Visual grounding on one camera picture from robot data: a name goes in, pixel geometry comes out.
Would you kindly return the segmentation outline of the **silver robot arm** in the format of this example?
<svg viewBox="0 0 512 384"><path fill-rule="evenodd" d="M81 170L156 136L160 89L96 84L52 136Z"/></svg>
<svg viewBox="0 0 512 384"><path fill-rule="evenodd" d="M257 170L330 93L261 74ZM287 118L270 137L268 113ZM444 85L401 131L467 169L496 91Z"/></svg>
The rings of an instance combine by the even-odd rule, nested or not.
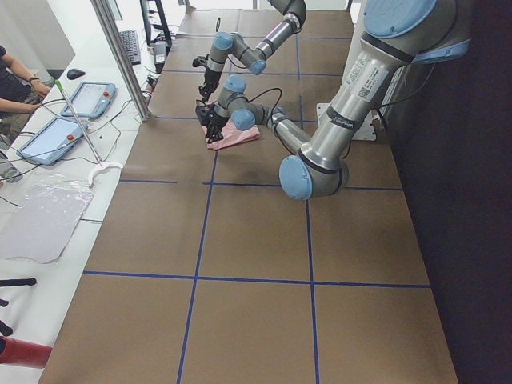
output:
<svg viewBox="0 0 512 384"><path fill-rule="evenodd" d="M303 0L271 1L270 4L283 15L280 21L255 48L245 43L238 33L217 32L207 56L198 56L193 66L205 68L204 82L198 87L202 101L207 102L216 91L226 64L233 55L252 74L259 75L266 68L266 62L277 49L293 34L302 30L306 20L306 4Z"/></svg>
<svg viewBox="0 0 512 384"><path fill-rule="evenodd" d="M283 19L256 47L239 34L219 32L208 55L193 61L205 70L196 114L209 142L221 140L228 122L239 130L267 126L289 151L279 168L282 189L293 199L307 200L335 194L346 185L349 171L342 153L369 112L381 106L399 68L449 61L468 51L474 4L369 1L358 55L313 134L298 128L279 108L250 102L240 77L222 77L229 57L260 74L277 48L300 32L306 20L304 2L276 1L274 8Z"/></svg>

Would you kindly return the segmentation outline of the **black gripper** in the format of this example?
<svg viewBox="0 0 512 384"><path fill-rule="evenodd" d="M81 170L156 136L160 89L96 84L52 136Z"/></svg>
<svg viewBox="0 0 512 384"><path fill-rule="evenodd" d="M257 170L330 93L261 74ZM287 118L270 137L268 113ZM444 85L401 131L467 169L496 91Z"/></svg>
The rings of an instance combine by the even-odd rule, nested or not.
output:
<svg viewBox="0 0 512 384"><path fill-rule="evenodd" d="M202 101L207 102L219 85L220 77L222 75L222 64L220 62L216 62L207 55L197 56L193 60L192 66L203 66L205 68L204 82L198 87L198 90L202 96Z"/></svg>
<svg viewBox="0 0 512 384"><path fill-rule="evenodd" d="M215 102L206 104L196 102L195 113L202 126L206 128L205 138L208 143L223 140L222 128L228 123L230 116L222 112Z"/></svg>

